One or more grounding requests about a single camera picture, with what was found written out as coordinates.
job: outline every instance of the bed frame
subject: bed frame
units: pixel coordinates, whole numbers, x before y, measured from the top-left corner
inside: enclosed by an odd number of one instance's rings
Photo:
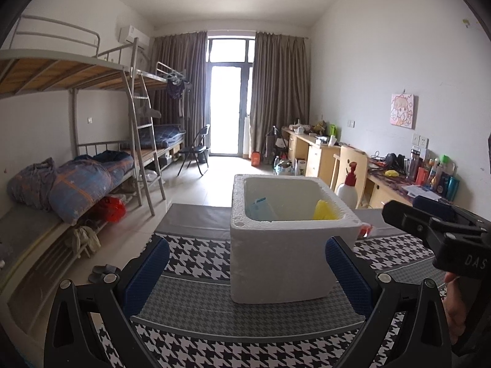
[[[63,25],[67,28],[76,29],[85,35],[90,35],[90,37],[96,36],[97,41],[89,43],[66,36],[19,30],[19,24],[24,20]],[[38,49],[12,49],[13,40],[18,35],[48,37],[84,44],[95,48],[95,55],[84,56]],[[136,111],[140,101],[149,100],[147,90],[162,89],[170,80],[184,81],[185,76],[161,62],[156,63],[153,73],[138,69],[136,66],[138,39],[135,39],[131,44],[103,52],[99,51],[100,41],[100,36],[89,29],[50,18],[22,15],[14,28],[9,49],[0,51],[0,98],[68,90],[74,157],[81,153],[99,153],[108,148],[121,150],[121,143],[129,143],[134,165],[133,169],[126,173],[123,181],[130,177],[134,177],[135,180],[138,179],[140,170],[144,170],[147,164],[154,161],[159,171],[156,181],[160,183],[160,191],[165,200],[158,157],[168,151],[175,152],[179,149],[180,143],[161,150],[157,150],[156,147],[153,150],[142,150],[138,130],[143,127],[150,129],[155,146],[153,120],[150,118],[149,125],[139,126]],[[131,64],[129,66],[121,63],[121,52],[125,49],[131,49]],[[117,63],[109,62],[110,55],[115,53],[118,54]],[[81,144],[77,130],[78,90],[125,91],[128,97],[130,116],[130,140],[102,140]],[[149,194],[151,185],[151,183],[143,181],[149,209],[154,215]],[[136,187],[135,194],[138,198],[138,204],[142,206],[139,186]],[[97,232],[104,225],[105,223],[102,223],[97,228]],[[14,345],[36,366],[42,366],[44,346],[33,337],[36,319],[51,299],[52,292],[72,263],[81,253],[85,252],[85,249],[82,248],[79,255],[73,256],[69,249],[64,248],[64,234],[69,228],[70,226],[63,223],[54,213],[35,210],[23,205],[14,206],[4,217],[0,218],[1,241],[13,251],[6,259],[6,266],[0,271],[0,320]],[[39,281],[46,281],[46,286],[43,286],[41,290],[40,286],[33,285],[37,285]],[[36,298],[31,303],[32,305],[21,306],[22,300],[27,299],[27,304],[29,304],[29,290],[32,288],[38,292],[41,291],[43,295],[40,299],[39,297]]]

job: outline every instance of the tile floor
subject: tile floor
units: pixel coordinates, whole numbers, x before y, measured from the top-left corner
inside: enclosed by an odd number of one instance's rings
[[[86,284],[87,277],[94,265],[112,264],[124,267],[125,264],[139,255],[148,238],[165,216],[172,203],[231,206],[234,176],[236,174],[271,174],[270,167],[255,168],[250,160],[236,157],[212,156],[209,158],[210,168],[201,165],[203,177],[199,174],[195,163],[189,169],[186,166],[179,177],[181,162],[175,162],[163,171],[165,180],[166,201],[162,200],[158,184],[151,188],[151,198],[155,216],[150,214],[146,197],[142,195],[143,206],[138,206],[136,198],[126,206],[127,214],[119,222],[107,224],[99,233],[101,249],[90,259],[82,256],[66,273],[77,285]],[[51,302],[43,310],[34,328],[33,335],[39,342],[44,342]]]

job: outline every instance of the curtain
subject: curtain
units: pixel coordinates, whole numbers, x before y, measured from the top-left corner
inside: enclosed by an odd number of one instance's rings
[[[181,124],[186,130],[185,143],[191,145],[194,137],[205,125],[206,99],[206,32],[158,37],[154,41],[151,67],[157,62],[183,73],[191,87],[180,99],[172,99],[166,90],[150,92],[152,108],[162,118],[154,119],[155,124]]]
[[[309,74],[303,38],[256,33],[252,70],[250,145],[262,153],[273,125],[309,118]]]

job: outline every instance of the power outlet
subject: power outlet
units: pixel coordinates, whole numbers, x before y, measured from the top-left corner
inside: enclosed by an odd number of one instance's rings
[[[415,147],[419,147],[419,140],[421,139],[421,137],[419,136],[419,134],[416,134],[414,133],[412,135],[412,144],[415,146]]]
[[[419,147],[428,149],[428,138],[425,137],[424,135],[419,137]]]

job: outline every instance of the bedding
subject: bedding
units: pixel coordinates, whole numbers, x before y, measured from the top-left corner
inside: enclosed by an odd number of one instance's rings
[[[58,169],[53,159],[21,170],[8,184],[7,191],[17,202],[52,209],[70,225],[119,185],[133,167],[133,158],[120,151],[82,155]]]
[[[152,149],[152,140],[150,137],[150,128],[141,128],[138,130],[140,136],[140,145],[142,149]],[[178,125],[154,125],[155,144],[157,149],[166,149],[184,139],[185,131],[181,130]],[[129,144],[121,144],[121,148],[130,149]]]

